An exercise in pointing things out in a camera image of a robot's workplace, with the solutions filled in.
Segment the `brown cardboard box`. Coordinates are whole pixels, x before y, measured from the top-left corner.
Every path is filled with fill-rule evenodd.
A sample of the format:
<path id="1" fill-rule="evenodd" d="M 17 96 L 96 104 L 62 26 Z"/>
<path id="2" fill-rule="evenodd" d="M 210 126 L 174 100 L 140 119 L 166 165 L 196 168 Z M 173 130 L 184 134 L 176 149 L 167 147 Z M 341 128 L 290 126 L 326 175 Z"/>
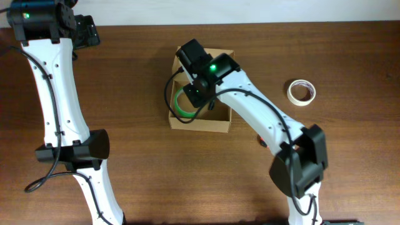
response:
<path id="1" fill-rule="evenodd" d="M 209 53 L 212 57 L 216 57 L 222 53 L 226 53 L 235 59 L 234 50 L 228 49 L 210 49 L 205 48 L 205 51 Z M 181 67 L 178 57 L 174 57 L 174 62 L 172 64 L 172 74 L 174 74 L 179 67 Z M 177 74 L 174 79 L 168 85 L 171 91 L 167 91 L 167 100 L 172 108 L 172 110 L 181 117 L 182 120 L 188 121 L 188 118 L 181 116 L 174 107 L 174 97 L 179 89 L 184 87 L 189 83 L 188 78 L 184 72 Z M 181 94 L 177 98 L 177 103 L 179 107 L 188 113 L 193 113 L 196 108 L 192 106 L 188 97 L 185 94 Z M 209 104 L 207 104 L 196 117 L 196 119 L 189 123 L 184 124 L 178 121 L 178 119 L 169 111 L 168 119 L 171 129 L 181 129 L 190 131 L 209 131 L 217 133 L 228 133 L 232 121 L 232 109 L 221 103 L 218 99 L 214 102 L 214 107 L 212 110 L 208 110 Z"/>

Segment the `orange utility knife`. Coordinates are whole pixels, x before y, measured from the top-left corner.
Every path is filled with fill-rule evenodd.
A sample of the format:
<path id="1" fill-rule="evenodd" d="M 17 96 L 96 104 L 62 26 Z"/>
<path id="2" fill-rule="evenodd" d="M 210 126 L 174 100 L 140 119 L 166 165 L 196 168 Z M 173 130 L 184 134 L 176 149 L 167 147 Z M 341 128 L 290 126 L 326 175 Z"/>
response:
<path id="1" fill-rule="evenodd" d="M 265 140 L 260 135 L 257 136 L 257 140 L 259 141 L 259 143 L 260 143 L 260 145 L 262 147 L 264 147 L 264 148 L 268 147 L 268 145 L 266 144 Z"/>

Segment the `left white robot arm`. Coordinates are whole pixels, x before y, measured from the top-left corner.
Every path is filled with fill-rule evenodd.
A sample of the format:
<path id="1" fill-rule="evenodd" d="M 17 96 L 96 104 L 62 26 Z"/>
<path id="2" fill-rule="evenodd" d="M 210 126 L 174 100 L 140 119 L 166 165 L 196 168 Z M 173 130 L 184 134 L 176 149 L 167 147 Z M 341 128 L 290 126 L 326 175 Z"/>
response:
<path id="1" fill-rule="evenodd" d="M 86 199 L 93 224 L 125 224 L 108 174 L 109 136 L 84 120 L 73 74 L 76 50 L 100 43 L 93 18 L 74 14 L 76 1 L 12 1 L 7 21 L 29 61 L 44 118 L 44 143 L 35 151 L 49 172 L 28 184 L 31 193 L 51 178 L 72 176 Z"/>

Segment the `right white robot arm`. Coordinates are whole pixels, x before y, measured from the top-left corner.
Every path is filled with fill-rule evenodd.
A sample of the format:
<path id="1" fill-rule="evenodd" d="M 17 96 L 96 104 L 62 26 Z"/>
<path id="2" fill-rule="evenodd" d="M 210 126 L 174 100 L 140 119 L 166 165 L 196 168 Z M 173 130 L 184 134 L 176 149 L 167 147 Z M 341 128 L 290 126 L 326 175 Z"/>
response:
<path id="1" fill-rule="evenodd" d="M 264 140 L 274 155 L 269 175 L 287 196 L 288 224 L 322 224 L 319 189 L 328 167 L 326 137 L 313 125 L 306 128 L 277 108 L 250 81 L 228 54 L 212 57 L 192 39 L 176 52 L 178 71 L 189 84 L 183 90 L 201 110 L 218 99 L 235 110 Z"/>

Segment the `cream masking tape roll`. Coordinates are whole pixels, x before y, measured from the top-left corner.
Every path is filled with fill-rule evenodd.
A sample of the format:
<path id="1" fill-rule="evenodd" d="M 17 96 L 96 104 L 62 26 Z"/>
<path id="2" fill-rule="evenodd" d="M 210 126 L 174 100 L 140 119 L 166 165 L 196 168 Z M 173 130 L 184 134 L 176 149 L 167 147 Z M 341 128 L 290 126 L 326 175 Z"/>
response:
<path id="1" fill-rule="evenodd" d="M 287 98 L 295 106 L 307 106 L 315 97 L 316 88 L 305 79 L 294 80 L 287 88 Z"/>

